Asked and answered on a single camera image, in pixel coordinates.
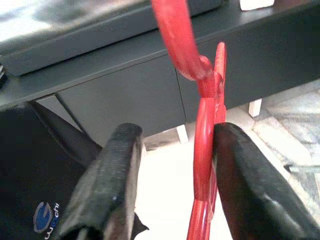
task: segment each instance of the red plastic handle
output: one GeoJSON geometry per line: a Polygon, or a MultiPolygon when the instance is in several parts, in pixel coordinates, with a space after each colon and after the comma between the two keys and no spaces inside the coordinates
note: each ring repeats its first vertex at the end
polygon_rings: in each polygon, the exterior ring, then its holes
{"type": "Polygon", "coordinates": [[[179,72],[193,81],[212,74],[212,64],[198,53],[186,1],[152,0],[152,8],[165,46],[179,72]]]}

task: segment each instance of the red plastic hook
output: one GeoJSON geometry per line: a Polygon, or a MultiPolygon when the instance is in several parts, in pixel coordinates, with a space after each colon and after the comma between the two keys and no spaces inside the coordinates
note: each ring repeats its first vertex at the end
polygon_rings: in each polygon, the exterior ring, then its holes
{"type": "Polygon", "coordinates": [[[187,79],[197,82],[201,96],[194,140],[194,202],[187,239],[209,240],[217,196],[214,125],[226,118],[226,45],[218,44],[213,67],[206,56],[198,53],[185,0],[152,0],[152,7],[174,66],[187,79]]]}

